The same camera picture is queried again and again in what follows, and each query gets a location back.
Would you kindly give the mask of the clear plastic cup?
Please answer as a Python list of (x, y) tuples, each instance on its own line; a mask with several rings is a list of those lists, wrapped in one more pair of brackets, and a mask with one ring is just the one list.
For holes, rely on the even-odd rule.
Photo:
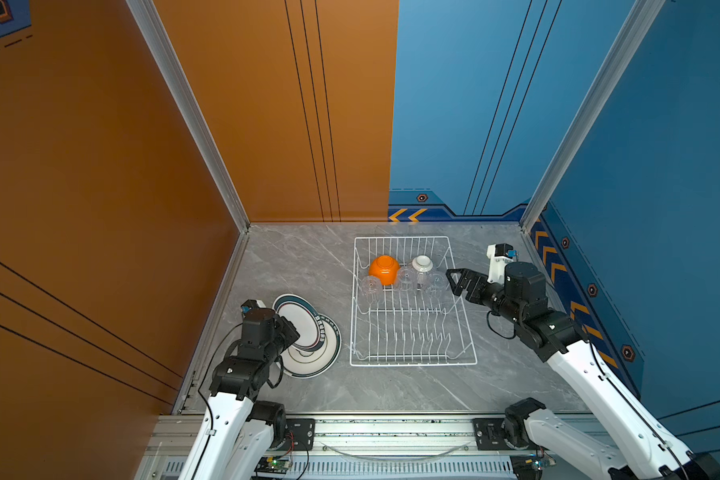
[(359, 291), (362, 298), (369, 304), (376, 304), (383, 297), (381, 280), (373, 275), (368, 275), (360, 279)]

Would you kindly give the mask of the dark green rimmed plate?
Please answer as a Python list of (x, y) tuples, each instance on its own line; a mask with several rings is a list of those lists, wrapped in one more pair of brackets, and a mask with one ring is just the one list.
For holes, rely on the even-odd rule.
[(323, 345), (315, 351), (302, 350), (291, 346), (283, 354), (283, 368), (286, 375), (297, 379), (314, 378), (328, 370), (338, 359), (341, 351), (341, 332), (338, 325), (328, 316), (319, 314), (318, 320), (324, 327)]

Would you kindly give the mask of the large clear glass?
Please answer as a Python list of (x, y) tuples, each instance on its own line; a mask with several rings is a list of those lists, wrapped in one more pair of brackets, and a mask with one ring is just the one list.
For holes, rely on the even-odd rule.
[(422, 291), (429, 295), (441, 295), (450, 291), (450, 284), (447, 276), (440, 272), (431, 270), (422, 276)]

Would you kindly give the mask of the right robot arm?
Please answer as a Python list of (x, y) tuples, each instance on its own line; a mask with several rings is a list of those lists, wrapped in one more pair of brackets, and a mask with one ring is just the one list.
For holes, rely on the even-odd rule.
[(535, 265), (511, 262), (503, 282), (470, 269), (447, 272), (452, 293), (510, 321), (513, 332), (562, 377), (607, 431), (613, 447), (526, 398), (505, 410), (504, 440), (550, 450), (591, 479), (720, 479), (720, 464), (667, 430), (611, 371), (574, 319), (549, 305)]

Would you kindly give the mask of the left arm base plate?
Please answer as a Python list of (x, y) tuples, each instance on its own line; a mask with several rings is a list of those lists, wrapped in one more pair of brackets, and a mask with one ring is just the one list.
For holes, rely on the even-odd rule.
[(282, 424), (269, 425), (262, 420), (247, 421), (235, 443), (235, 450), (256, 444), (268, 446), (269, 451), (285, 452), (295, 449), (298, 452), (314, 448), (316, 430), (315, 418), (287, 417)]

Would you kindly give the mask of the orange bowl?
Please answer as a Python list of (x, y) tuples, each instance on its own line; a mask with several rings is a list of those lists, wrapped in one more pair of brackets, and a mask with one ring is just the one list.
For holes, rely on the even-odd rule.
[(397, 279), (399, 262), (389, 255), (376, 257), (370, 264), (368, 275), (380, 280), (383, 286), (391, 286)]

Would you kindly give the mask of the clear faceted glass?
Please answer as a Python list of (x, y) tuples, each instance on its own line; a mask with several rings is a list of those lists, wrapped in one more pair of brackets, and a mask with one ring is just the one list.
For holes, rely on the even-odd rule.
[(396, 273), (394, 288), (400, 292), (415, 291), (418, 286), (418, 272), (409, 266), (401, 267)]

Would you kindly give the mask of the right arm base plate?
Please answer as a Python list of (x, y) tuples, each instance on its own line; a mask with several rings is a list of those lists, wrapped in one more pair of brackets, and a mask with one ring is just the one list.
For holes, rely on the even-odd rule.
[(483, 417), (472, 420), (476, 447), (479, 451), (539, 451), (525, 427), (505, 418)]

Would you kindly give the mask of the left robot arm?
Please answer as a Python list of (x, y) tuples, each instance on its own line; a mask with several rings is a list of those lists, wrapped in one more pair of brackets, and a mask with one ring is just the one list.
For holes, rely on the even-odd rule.
[(180, 473), (182, 479), (249, 479), (285, 438), (280, 403), (260, 401), (270, 370), (299, 338), (296, 327), (258, 300), (241, 306), (241, 338), (215, 367), (206, 412)]

